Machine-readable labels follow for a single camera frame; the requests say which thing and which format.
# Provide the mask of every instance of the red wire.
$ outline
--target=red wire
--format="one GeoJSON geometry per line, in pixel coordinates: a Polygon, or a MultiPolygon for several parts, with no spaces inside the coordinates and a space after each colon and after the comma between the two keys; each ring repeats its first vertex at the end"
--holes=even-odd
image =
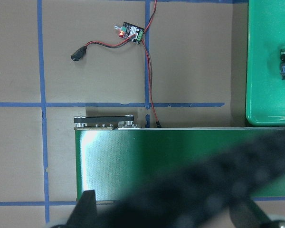
{"type": "Polygon", "coordinates": [[[85,46],[88,46],[88,45],[93,44],[93,43],[99,43],[99,44],[103,44],[103,45],[107,45],[107,46],[111,46],[111,47],[116,47],[116,46],[122,45],[123,43],[127,42],[128,40],[132,39],[135,36],[136,36],[136,34],[133,34],[132,36],[128,37],[127,39],[125,39],[123,42],[121,42],[119,44],[107,44],[107,43],[104,43],[101,41],[93,40],[93,41],[86,43],[85,46]]]}
{"type": "Polygon", "coordinates": [[[151,68],[150,55],[149,55],[149,53],[147,51],[147,48],[146,48],[146,45],[145,45],[145,42],[144,42],[143,39],[142,39],[142,44],[143,44],[143,47],[144,47],[144,50],[145,50],[145,53],[146,53],[146,56],[147,56],[148,80],[149,80],[149,97],[150,97],[151,107],[152,107],[152,110],[153,110],[153,113],[154,113],[155,120],[158,122],[158,118],[157,118],[157,114],[156,114],[156,111],[155,111],[155,108],[154,108],[154,103],[153,103],[153,98],[152,98],[152,78],[151,78],[151,71],[150,71],[150,68],[151,68]]]}
{"type": "Polygon", "coordinates": [[[146,28],[144,29],[144,33],[146,33],[146,32],[148,31],[148,29],[149,29],[149,27],[150,27],[150,25],[151,25],[151,23],[152,23],[152,21],[153,21],[153,16],[154,16],[154,13],[155,13],[155,11],[156,11],[156,4],[157,4],[157,0],[155,0],[155,2],[154,2],[153,12],[152,12],[152,16],[151,16],[152,18],[150,19],[148,25],[147,25],[146,28]]]}

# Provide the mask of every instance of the green plastic bin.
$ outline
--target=green plastic bin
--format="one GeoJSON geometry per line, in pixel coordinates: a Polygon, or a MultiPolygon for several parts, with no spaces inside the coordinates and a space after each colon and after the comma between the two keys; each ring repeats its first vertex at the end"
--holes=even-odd
{"type": "Polygon", "coordinates": [[[285,125],[285,0],[249,0],[246,116],[253,125],[285,125]]]}

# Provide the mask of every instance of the circuit board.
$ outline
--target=circuit board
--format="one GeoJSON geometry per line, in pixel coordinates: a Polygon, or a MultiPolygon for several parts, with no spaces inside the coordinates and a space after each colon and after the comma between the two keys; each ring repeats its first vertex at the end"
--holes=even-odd
{"type": "Polygon", "coordinates": [[[143,38],[143,32],[144,32],[143,28],[124,22],[123,26],[121,27],[119,37],[127,39],[128,37],[136,34],[136,36],[133,39],[131,39],[131,41],[136,44],[140,44],[143,38]]]}

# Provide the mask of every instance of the black connector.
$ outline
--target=black connector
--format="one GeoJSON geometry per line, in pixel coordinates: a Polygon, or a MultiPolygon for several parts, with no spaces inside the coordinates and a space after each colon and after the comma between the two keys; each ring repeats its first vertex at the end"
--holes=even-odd
{"type": "Polygon", "coordinates": [[[80,49],[74,52],[74,54],[71,55],[71,58],[75,62],[80,60],[85,54],[86,54],[86,46],[82,46],[80,49]]]}
{"type": "Polygon", "coordinates": [[[156,121],[157,128],[162,128],[161,123],[159,121],[156,121]]]}

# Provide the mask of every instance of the wire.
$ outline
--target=wire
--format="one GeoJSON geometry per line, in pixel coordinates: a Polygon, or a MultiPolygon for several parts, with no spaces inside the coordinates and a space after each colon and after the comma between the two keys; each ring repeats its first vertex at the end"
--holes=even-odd
{"type": "Polygon", "coordinates": [[[152,98],[152,61],[151,61],[151,57],[150,57],[150,53],[147,50],[146,44],[144,42],[144,40],[142,39],[142,44],[146,53],[146,57],[147,57],[147,66],[148,66],[148,81],[149,81],[149,97],[150,97],[150,103],[151,103],[151,107],[152,107],[152,111],[154,113],[154,117],[156,122],[159,122],[155,108],[154,108],[154,103],[153,103],[153,98],[152,98]]]}
{"type": "Polygon", "coordinates": [[[129,43],[131,41],[131,39],[133,39],[135,36],[136,36],[136,34],[133,34],[132,36],[125,39],[123,42],[120,42],[119,44],[107,44],[107,43],[104,43],[101,41],[93,40],[93,41],[86,43],[85,47],[87,47],[90,44],[99,44],[99,45],[102,45],[102,46],[107,47],[107,48],[120,48],[123,45],[129,43]]]}
{"type": "Polygon", "coordinates": [[[156,12],[156,5],[157,5],[157,0],[155,0],[154,2],[154,7],[153,7],[153,13],[152,15],[150,16],[150,19],[149,19],[149,22],[148,22],[148,25],[146,26],[146,28],[144,29],[144,33],[146,33],[148,30],[149,30],[149,27],[153,21],[153,17],[154,17],[154,14],[156,12]]]}

